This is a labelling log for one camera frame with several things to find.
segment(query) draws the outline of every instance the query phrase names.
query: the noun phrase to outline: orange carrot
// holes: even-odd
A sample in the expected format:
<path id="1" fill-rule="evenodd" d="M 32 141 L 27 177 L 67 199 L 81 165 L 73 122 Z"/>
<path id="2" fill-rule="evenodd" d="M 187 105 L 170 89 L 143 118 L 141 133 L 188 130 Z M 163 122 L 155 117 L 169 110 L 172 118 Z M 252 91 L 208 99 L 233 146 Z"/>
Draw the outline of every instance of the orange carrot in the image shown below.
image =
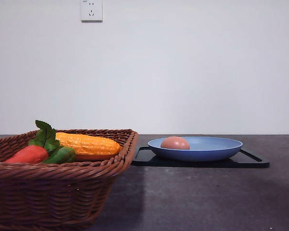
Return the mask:
<path id="1" fill-rule="evenodd" d="M 47 151 L 40 146 L 30 145 L 26 148 L 18 151 L 11 158 L 4 161 L 5 163 L 13 164 L 13 163 L 30 163 L 37 164 L 48 158 Z"/>

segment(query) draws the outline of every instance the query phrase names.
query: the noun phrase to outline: black tray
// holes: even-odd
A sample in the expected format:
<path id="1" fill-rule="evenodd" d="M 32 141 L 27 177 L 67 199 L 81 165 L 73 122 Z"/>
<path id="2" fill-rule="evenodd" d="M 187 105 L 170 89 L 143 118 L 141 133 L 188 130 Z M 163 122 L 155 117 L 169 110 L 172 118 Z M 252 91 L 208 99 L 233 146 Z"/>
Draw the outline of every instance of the black tray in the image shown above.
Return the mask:
<path id="1" fill-rule="evenodd" d="M 133 162 L 134 166 L 151 167 L 228 167 L 228 168 L 266 168 L 270 162 L 259 155 L 241 149 L 234 156 L 219 161 L 188 162 L 157 157 L 150 147 L 139 147 Z"/>

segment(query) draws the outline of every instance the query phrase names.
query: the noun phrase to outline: electrical outlet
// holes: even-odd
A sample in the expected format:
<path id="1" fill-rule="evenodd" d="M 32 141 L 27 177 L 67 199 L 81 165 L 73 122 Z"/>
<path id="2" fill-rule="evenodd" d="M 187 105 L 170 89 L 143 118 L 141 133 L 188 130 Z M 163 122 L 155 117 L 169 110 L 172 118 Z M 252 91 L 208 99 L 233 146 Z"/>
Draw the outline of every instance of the electrical outlet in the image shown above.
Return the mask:
<path id="1" fill-rule="evenodd" d="M 103 0 L 80 0 L 81 21 L 103 21 Z"/>

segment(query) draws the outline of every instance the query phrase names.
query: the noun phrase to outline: brown wicker basket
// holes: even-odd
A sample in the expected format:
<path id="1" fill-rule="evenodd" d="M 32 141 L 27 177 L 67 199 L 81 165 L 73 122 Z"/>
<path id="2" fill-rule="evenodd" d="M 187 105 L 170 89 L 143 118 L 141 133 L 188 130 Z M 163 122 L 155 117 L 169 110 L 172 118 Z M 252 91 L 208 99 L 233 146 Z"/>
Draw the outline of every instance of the brown wicker basket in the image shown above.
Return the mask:
<path id="1" fill-rule="evenodd" d="M 123 149 L 114 158 L 66 164 L 7 164 L 37 131 L 0 139 L 0 230 L 62 231 L 91 226 L 116 176 L 131 164 L 138 133 L 58 130 L 107 137 Z"/>

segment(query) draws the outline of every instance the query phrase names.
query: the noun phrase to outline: egg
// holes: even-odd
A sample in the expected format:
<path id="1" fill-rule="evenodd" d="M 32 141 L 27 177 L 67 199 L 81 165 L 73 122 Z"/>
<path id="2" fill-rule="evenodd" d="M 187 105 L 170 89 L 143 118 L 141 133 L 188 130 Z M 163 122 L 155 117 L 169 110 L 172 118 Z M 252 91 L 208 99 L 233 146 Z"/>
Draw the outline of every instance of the egg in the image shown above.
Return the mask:
<path id="1" fill-rule="evenodd" d="M 184 150 L 190 149 L 188 141 L 178 136 L 170 136 L 165 138 L 160 144 L 160 147 L 170 149 L 184 149 Z"/>

